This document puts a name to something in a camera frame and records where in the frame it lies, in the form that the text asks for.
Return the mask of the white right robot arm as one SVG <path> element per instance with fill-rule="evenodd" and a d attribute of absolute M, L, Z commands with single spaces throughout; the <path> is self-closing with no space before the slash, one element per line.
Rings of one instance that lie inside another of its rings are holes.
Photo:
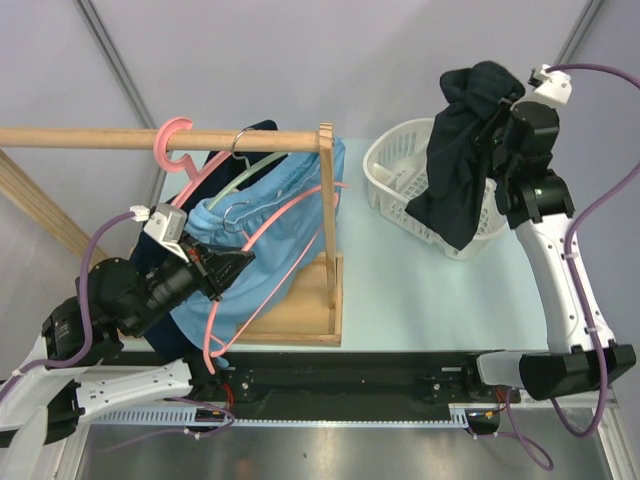
<path fill-rule="evenodd" d="M 566 182 L 549 166 L 560 130 L 556 109 L 534 101 L 503 103 L 476 143 L 491 160 L 500 214 L 523 247 L 543 305 L 544 351 L 479 354 L 461 376 L 463 393 L 484 401 L 497 386 L 547 400 L 606 388 L 635 366 L 595 301 L 578 241 L 568 233 L 575 208 Z"/>

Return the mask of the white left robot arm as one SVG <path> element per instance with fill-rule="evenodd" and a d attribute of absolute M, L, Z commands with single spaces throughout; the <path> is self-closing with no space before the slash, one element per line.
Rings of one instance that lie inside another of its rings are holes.
<path fill-rule="evenodd" d="M 42 325 L 29 356 L 1 385 L 1 445 L 8 447 L 32 414 L 47 415 L 47 444 L 120 406 L 171 397 L 214 397 L 220 374 L 193 353 L 147 373 L 84 381 L 91 367 L 117 357 L 122 335 L 142 337 L 195 293 L 218 300 L 255 256 L 232 247 L 211 247 L 185 235 L 180 256 L 170 253 L 142 274 L 135 264 L 111 257 L 76 280 L 77 294 L 56 307 Z"/>

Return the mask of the dark grey shorts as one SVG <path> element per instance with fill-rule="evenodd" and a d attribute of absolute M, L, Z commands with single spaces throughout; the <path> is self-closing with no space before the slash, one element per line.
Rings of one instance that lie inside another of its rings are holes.
<path fill-rule="evenodd" d="M 500 102 L 520 99 L 525 89 L 493 61 L 445 72 L 439 85 L 447 106 L 435 116 L 426 147 L 428 186 L 405 212 L 461 250 L 476 234 L 489 172 L 476 138 Z"/>

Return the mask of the pink hanger with metal hook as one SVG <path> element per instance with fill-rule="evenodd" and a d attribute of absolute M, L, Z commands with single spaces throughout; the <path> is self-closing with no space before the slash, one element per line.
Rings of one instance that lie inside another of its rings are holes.
<path fill-rule="evenodd" d="M 256 258 L 227 297 L 210 302 L 201 334 L 202 359 L 209 373 L 218 371 L 217 359 L 248 323 L 282 304 L 297 272 L 327 252 L 323 191 L 320 185 L 308 186 L 305 191 L 286 193 L 268 207 L 246 207 L 241 202 L 230 206 L 251 215 L 245 221 L 241 249 L 253 252 Z"/>

